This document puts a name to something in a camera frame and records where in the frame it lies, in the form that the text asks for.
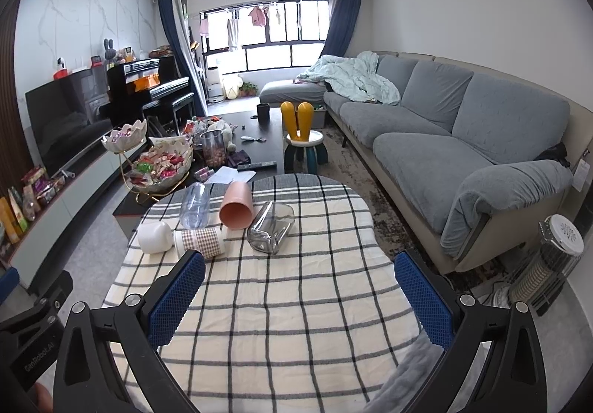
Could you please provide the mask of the clear plastic cup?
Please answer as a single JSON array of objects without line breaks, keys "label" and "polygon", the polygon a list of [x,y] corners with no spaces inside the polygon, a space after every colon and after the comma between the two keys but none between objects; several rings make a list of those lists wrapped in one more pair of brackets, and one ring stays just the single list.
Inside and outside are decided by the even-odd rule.
[{"label": "clear plastic cup", "polygon": [[205,228],[209,221],[210,194],[200,182],[191,184],[184,196],[180,212],[180,224],[184,229]]}]

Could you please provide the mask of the clear square glass cup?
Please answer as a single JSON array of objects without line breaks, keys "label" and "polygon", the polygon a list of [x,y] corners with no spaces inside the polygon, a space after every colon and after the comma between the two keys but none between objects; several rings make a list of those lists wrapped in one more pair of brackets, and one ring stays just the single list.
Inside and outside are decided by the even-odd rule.
[{"label": "clear square glass cup", "polygon": [[294,222],[295,212],[289,205],[267,201],[247,229],[247,241],[256,252],[277,254]]}]

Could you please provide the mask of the white paper sheet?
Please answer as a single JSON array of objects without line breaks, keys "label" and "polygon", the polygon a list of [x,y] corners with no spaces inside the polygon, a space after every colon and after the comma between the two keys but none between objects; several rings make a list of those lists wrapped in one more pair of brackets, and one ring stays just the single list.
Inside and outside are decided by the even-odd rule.
[{"label": "white paper sheet", "polygon": [[256,175],[255,171],[239,171],[235,168],[222,166],[205,181],[206,184],[230,184],[232,182],[249,182]]}]

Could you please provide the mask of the black coffee table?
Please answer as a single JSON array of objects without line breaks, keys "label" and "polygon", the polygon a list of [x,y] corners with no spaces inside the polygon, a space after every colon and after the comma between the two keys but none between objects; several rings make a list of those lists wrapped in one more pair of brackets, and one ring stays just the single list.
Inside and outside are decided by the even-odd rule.
[{"label": "black coffee table", "polygon": [[[219,118],[234,128],[232,142],[238,151],[246,152],[252,163],[274,161],[274,167],[258,169],[253,180],[284,174],[284,132],[282,132],[281,111],[278,108],[271,109],[269,120],[262,124],[258,122],[253,111],[223,114],[219,115]],[[146,195],[137,197],[129,192],[117,205],[113,217],[127,240],[133,238],[142,217],[161,199],[161,196],[155,199]]]}]

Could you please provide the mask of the grey sectional sofa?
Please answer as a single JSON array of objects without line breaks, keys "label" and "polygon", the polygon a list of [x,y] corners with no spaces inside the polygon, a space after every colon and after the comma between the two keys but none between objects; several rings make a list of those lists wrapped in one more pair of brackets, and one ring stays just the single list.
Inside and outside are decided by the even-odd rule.
[{"label": "grey sectional sofa", "polygon": [[586,189],[575,175],[592,159],[588,109],[473,63],[415,53],[371,63],[397,103],[308,77],[260,99],[326,107],[442,274],[530,243],[554,213],[576,216]]}]

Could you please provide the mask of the black flat television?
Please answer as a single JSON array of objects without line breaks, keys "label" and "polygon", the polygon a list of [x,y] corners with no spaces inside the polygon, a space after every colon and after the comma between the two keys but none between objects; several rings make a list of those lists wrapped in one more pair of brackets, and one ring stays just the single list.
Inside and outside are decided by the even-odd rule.
[{"label": "black flat television", "polygon": [[55,174],[113,129],[100,108],[109,103],[103,67],[80,70],[25,94],[46,172]]}]

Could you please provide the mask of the glass jar of nuts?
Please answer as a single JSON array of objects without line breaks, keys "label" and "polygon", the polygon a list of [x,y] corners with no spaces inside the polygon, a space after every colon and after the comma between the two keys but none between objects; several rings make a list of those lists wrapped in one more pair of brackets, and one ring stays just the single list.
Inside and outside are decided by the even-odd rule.
[{"label": "glass jar of nuts", "polygon": [[202,155],[208,167],[218,169],[225,164],[226,147],[220,130],[204,132],[201,135],[201,144]]}]

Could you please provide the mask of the black remote control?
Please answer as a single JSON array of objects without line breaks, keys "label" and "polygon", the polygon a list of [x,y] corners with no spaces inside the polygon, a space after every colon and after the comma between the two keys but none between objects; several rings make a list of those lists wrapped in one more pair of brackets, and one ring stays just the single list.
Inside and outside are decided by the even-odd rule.
[{"label": "black remote control", "polygon": [[264,162],[251,162],[245,164],[239,164],[237,166],[238,171],[258,171],[264,169],[275,169],[275,161],[264,161]]}]

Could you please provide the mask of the patterned floor rug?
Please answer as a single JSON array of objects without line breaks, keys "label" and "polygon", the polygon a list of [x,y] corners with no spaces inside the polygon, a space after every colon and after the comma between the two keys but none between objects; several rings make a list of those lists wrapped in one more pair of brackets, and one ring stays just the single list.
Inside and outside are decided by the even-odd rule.
[{"label": "patterned floor rug", "polygon": [[344,134],[341,129],[329,121],[323,126],[322,132],[329,162],[319,167],[319,174],[342,182],[365,200],[371,211],[379,246],[389,258],[394,258],[401,251],[412,250],[418,252],[428,267],[437,272],[386,189],[365,165],[354,146],[349,141],[343,145]]}]

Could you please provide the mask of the dark mug on table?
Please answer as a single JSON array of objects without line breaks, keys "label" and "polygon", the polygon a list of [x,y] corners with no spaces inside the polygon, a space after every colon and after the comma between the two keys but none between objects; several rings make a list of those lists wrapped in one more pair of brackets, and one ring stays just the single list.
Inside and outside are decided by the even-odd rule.
[{"label": "dark mug on table", "polygon": [[257,120],[260,124],[267,124],[269,122],[269,113],[271,107],[268,104],[258,104],[256,107]]}]

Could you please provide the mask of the grey rabbit plush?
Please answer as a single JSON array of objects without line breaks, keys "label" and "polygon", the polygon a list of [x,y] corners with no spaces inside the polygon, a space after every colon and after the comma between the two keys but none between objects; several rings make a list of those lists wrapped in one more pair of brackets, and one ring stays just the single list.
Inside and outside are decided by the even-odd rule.
[{"label": "grey rabbit plush", "polygon": [[103,56],[105,57],[105,62],[108,66],[112,65],[117,58],[117,51],[115,50],[115,47],[113,46],[113,40],[112,39],[104,39],[103,47],[105,48],[105,53],[103,54]]}]

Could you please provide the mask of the potted plant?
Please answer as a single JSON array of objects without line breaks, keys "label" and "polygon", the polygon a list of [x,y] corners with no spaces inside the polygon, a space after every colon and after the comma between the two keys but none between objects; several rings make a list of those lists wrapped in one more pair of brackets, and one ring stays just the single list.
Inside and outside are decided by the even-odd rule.
[{"label": "potted plant", "polygon": [[256,97],[258,95],[258,87],[252,82],[244,82],[238,89],[239,96],[243,97]]}]

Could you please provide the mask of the left navy curtain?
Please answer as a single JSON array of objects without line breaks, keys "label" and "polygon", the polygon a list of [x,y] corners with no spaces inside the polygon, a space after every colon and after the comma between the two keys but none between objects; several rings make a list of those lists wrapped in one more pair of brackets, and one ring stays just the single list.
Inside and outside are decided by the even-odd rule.
[{"label": "left navy curtain", "polygon": [[194,108],[198,117],[208,115],[206,97],[198,69],[190,50],[188,29],[185,26],[181,0],[157,0],[165,37],[171,46],[178,69],[189,80],[194,94]]}]

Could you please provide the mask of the navy curtain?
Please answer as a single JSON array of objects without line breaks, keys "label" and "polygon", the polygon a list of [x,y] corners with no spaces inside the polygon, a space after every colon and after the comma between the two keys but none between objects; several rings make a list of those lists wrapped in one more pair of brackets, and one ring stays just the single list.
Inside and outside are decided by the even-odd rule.
[{"label": "navy curtain", "polygon": [[188,29],[185,26],[181,0],[157,0],[165,37],[171,46],[178,69],[189,80],[194,94],[194,108],[198,117],[208,115],[206,97],[198,69],[190,50]]},{"label": "navy curtain", "polygon": [[328,34],[322,56],[343,57],[346,54],[359,16],[362,0],[331,0]]}]

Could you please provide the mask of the right navy curtain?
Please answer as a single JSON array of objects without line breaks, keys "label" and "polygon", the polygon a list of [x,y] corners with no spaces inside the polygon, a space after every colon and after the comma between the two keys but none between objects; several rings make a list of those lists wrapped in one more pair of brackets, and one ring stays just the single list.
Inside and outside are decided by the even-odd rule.
[{"label": "right navy curtain", "polygon": [[362,0],[331,0],[328,34],[322,56],[343,57],[346,54],[359,16]]}]

